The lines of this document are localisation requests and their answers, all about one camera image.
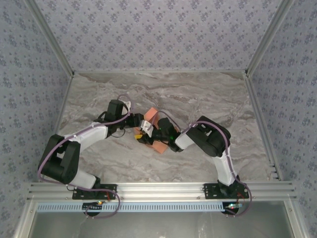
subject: orange block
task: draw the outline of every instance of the orange block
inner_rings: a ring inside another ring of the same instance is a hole
[[[158,112],[158,110],[156,108],[150,108],[145,114],[144,114],[144,120],[147,120],[149,122],[152,122],[153,117],[155,116],[155,114]],[[154,125],[156,127],[158,127],[158,121],[159,121],[159,115],[157,115],[157,117],[155,118],[154,121]],[[134,134],[135,135],[140,135],[140,128],[133,128]],[[163,154],[163,152],[168,148],[167,145],[165,145],[162,142],[159,141],[154,141],[153,145],[146,145],[148,147],[151,147],[153,149],[155,149],[156,151],[158,151],[160,154]]]

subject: floral wallpaper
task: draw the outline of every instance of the floral wallpaper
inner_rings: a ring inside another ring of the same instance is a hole
[[[0,237],[10,238],[68,76],[23,0],[1,0],[0,9]]]
[[[317,2],[296,0],[253,75],[284,179],[317,237]]]
[[[245,69],[280,0],[36,0],[73,70]]]

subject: purple cable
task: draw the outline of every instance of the purple cable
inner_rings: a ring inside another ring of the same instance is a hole
[[[131,102],[131,109],[130,109],[130,111],[127,113],[127,115],[125,115],[123,118],[121,118],[121,119],[119,119],[119,120],[116,120],[116,121],[106,122],[106,123],[100,123],[100,124],[98,124],[98,125],[91,125],[90,127],[85,128],[85,129],[79,131],[76,135],[71,135],[71,136],[69,136],[69,137],[63,139],[60,143],[58,143],[58,144],[48,153],[48,155],[46,155],[46,157],[44,158],[43,162],[41,163],[41,165],[40,165],[40,167],[39,167],[39,170],[38,170],[38,178],[39,178],[40,181],[50,182],[50,183],[55,183],[55,184],[62,184],[62,183],[57,182],[57,181],[51,181],[51,180],[47,180],[47,179],[45,179],[45,178],[42,178],[42,177],[41,177],[41,172],[42,172],[42,169],[43,169],[44,165],[45,165],[46,162],[49,160],[49,158],[52,156],[52,154],[53,154],[62,144],[64,144],[66,141],[68,141],[68,140],[74,138],[75,136],[79,136],[79,135],[81,135],[82,133],[84,133],[84,132],[86,132],[86,131],[88,131],[88,130],[91,130],[91,129],[94,128],[94,127],[100,127],[100,126],[105,126],[105,125],[113,125],[113,124],[116,124],[116,123],[119,123],[119,122],[125,120],[128,116],[130,116],[131,111],[132,111],[133,108],[134,108],[133,101],[130,99],[129,95],[127,95],[127,94],[121,94],[121,95],[119,95],[119,96],[118,96],[118,99],[119,99],[121,96],[127,97],[127,98],[130,100],[130,102]],[[102,218],[111,217],[111,216],[115,215],[115,214],[118,212],[119,207],[120,207],[120,198],[119,198],[119,195],[118,195],[116,192],[114,192],[114,191],[112,191],[112,190],[109,190],[109,189],[93,189],[93,188],[92,188],[92,189],[88,189],[88,188],[83,188],[83,187],[78,187],[78,186],[77,186],[77,188],[79,188],[79,189],[81,189],[81,190],[85,190],[85,191],[105,191],[105,192],[110,192],[110,193],[114,194],[114,195],[118,198],[118,207],[117,207],[117,209],[116,209],[113,213],[111,213],[111,214],[109,214],[109,215],[107,215],[107,216],[105,216],[105,217],[102,217]]]
[[[248,190],[248,192],[249,192],[249,194],[250,194],[250,202],[249,202],[249,205],[248,205],[248,207],[247,207],[242,213],[236,215],[234,212],[232,212],[232,211],[230,211],[230,210],[228,210],[228,209],[225,209],[227,212],[232,213],[234,216],[240,217],[240,216],[242,216],[243,214],[245,214],[245,213],[251,208],[251,204],[252,204],[252,194],[251,194],[251,190],[249,189],[249,187],[247,186],[247,184],[244,183],[244,182],[241,182],[241,181],[236,177],[236,175],[234,174],[234,171],[233,171],[233,168],[232,168],[232,164],[231,164],[231,161],[230,161],[230,157],[229,157],[229,153],[228,153],[228,147],[229,147],[229,146],[228,146],[227,137],[224,135],[224,133],[222,132],[222,130],[220,130],[220,128],[219,128],[218,126],[216,126],[215,124],[213,124],[213,123],[211,123],[211,122],[203,121],[203,120],[201,120],[201,121],[196,121],[196,122],[192,123],[192,124],[190,125],[190,127],[187,128],[187,129],[185,129],[184,132],[182,132],[182,133],[186,133],[186,131],[188,131],[191,127],[193,127],[193,126],[196,125],[196,124],[206,124],[206,125],[212,126],[212,127],[215,128],[217,131],[219,131],[219,133],[222,135],[222,137],[223,137],[223,139],[224,139],[224,143],[225,143],[225,153],[226,153],[226,157],[227,157],[227,160],[228,160],[228,164],[229,164],[230,171],[231,171],[231,173],[232,173],[234,179],[235,179],[239,184],[243,185],[243,186]]]
[[[177,128],[179,129],[179,131],[180,131],[180,132],[182,131],[182,129],[181,129],[181,128],[179,127],[179,125],[173,120],[173,118],[171,118],[171,116],[170,116],[169,114],[167,114],[166,112],[164,112],[164,111],[157,111],[157,113],[155,113],[155,115],[154,115],[154,117],[153,117],[153,119],[152,119],[152,122],[151,122],[151,126],[152,126],[153,123],[155,122],[155,119],[157,118],[157,116],[158,116],[159,113],[165,114],[165,115],[175,124],[175,126],[177,126]]]

